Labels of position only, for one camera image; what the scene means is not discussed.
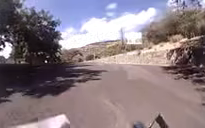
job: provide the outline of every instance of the foliage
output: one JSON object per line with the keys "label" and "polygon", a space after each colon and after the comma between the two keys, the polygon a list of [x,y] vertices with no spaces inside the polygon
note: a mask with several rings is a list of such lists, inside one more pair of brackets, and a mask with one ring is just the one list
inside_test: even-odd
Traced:
{"label": "foliage", "polygon": [[77,49],[62,50],[62,57],[61,57],[62,62],[73,63],[75,56],[83,57],[83,54]]}
{"label": "foliage", "polygon": [[0,0],[0,47],[12,44],[11,55],[28,63],[59,62],[61,34],[56,27],[60,22],[44,10],[22,5],[19,0]]}
{"label": "foliage", "polygon": [[93,60],[94,59],[94,55],[90,54],[90,55],[87,55],[85,60],[88,61],[88,60]]}
{"label": "foliage", "polygon": [[[202,12],[202,20],[205,23],[205,10]],[[202,37],[197,40],[185,42],[180,48],[169,52],[169,58],[174,59],[177,65],[205,65],[205,25]]]}
{"label": "foliage", "polygon": [[170,42],[175,43],[175,42],[178,42],[178,41],[182,40],[183,38],[184,38],[184,37],[183,37],[182,35],[178,34],[178,35],[170,36],[170,37],[168,38],[168,40],[169,40]]}
{"label": "foliage", "polygon": [[199,36],[204,30],[203,23],[201,10],[168,12],[161,20],[151,23],[143,30],[144,43],[166,42],[174,35],[182,35],[185,38]]}

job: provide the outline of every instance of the asphalt road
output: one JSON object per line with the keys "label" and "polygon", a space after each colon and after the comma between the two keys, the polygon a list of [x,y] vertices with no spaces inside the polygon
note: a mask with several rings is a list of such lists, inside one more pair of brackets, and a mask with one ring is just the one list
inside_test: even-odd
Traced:
{"label": "asphalt road", "polygon": [[[17,91],[0,102],[0,127],[66,114],[71,128],[131,128],[162,113],[170,128],[205,128],[201,95],[189,81],[174,80],[160,67],[81,64],[66,71],[75,73],[45,81],[65,82],[50,85],[44,95],[36,89]],[[69,88],[49,93],[67,82]]]}

